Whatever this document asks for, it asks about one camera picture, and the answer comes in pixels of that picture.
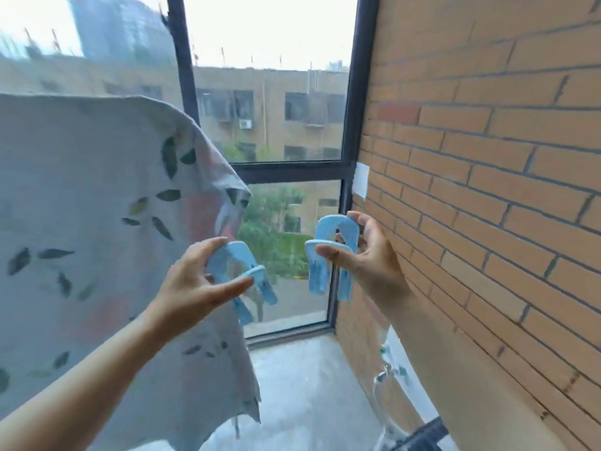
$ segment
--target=brick wall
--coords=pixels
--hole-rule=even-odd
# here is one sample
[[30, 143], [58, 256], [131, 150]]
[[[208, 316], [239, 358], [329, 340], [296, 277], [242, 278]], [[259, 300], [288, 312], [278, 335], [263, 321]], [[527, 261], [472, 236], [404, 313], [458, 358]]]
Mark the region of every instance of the brick wall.
[[[355, 197], [572, 451], [601, 450], [600, 5], [381, 0]], [[366, 303], [340, 307], [357, 374], [379, 367]]]

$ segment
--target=air conditioner unit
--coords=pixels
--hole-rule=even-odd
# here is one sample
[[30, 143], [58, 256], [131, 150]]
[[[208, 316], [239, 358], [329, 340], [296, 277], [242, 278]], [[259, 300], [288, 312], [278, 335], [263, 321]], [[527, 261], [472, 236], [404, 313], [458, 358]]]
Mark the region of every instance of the air conditioner unit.
[[252, 120], [244, 120], [240, 119], [240, 129], [241, 130], [251, 130], [252, 129]]

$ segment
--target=glass pane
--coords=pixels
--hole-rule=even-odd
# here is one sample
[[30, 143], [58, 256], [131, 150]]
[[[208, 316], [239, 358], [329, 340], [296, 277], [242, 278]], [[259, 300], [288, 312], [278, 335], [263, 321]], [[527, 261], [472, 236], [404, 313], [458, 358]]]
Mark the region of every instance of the glass pane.
[[200, 124], [232, 162], [337, 160], [357, 0], [184, 0]]
[[167, 0], [0, 0], [0, 91], [182, 107]]
[[254, 317], [244, 335], [266, 334], [326, 320], [328, 294], [308, 289], [305, 241], [315, 237], [317, 221], [338, 213], [340, 181], [251, 185], [252, 198], [244, 212], [238, 238], [248, 244], [267, 273], [278, 296], [263, 305], [256, 291], [243, 301]]

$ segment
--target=sky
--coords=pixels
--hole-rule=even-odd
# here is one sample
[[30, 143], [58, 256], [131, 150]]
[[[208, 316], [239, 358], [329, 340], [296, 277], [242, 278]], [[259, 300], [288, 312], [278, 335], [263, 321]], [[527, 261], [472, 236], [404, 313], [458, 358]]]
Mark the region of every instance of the sky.
[[[141, 1], [167, 11], [166, 0]], [[198, 66], [306, 70], [350, 62], [357, 0], [184, 3]], [[81, 55], [67, 0], [0, 0], [0, 6], [0, 32], [18, 43], [27, 43], [26, 28], [44, 52], [51, 51], [55, 29], [63, 53]]]

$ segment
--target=blue clip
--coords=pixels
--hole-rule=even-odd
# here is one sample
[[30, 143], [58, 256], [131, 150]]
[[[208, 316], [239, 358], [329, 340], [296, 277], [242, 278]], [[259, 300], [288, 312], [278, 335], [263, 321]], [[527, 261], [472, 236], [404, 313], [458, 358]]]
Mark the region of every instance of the blue clip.
[[[240, 277], [252, 277], [255, 285], [259, 289], [261, 298], [269, 305], [278, 303], [278, 297], [275, 295], [271, 283], [267, 279], [265, 266], [257, 264], [255, 257], [242, 241], [229, 242], [219, 247], [210, 257], [207, 263], [207, 270], [213, 275], [217, 283], [227, 282], [227, 262], [232, 259], [248, 269]], [[244, 326], [253, 321], [252, 314], [240, 298], [234, 299], [234, 307], [238, 312], [240, 323]]]
[[[336, 230], [340, 232], [345, 244], [331, 240], [336, 236]], [[329, 270], [327, 260], [317, 254], [315, 247], [323, 243], [357, 253], [359, 225], [353, 219], [344, 215], [327, 215], [317, 222], [315, 235], [315, 239], [305, 242], [306, 257], [309, 261], [309, 291], [313, 294], [323, 295], [326, 292], [329, 280]], [[353, 274], [346, 269], [340, 269], [338, 299], [347, 301], [352, 286]]]

